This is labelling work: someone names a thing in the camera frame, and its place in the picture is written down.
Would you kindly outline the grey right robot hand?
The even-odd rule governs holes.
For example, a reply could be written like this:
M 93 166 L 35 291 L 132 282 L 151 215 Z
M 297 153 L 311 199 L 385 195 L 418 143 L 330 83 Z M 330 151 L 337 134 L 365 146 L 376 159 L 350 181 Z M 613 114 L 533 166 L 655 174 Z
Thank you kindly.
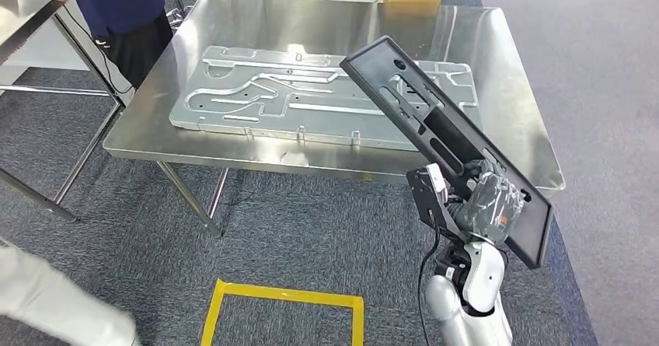
M 505 241 L 524 207 L 524 197 L 505 176 L 502 167 L 487 159 L 474 160 L 465 169 L 476 180 L 467 201 L 448 209 L 456 225 L 497 245 Z

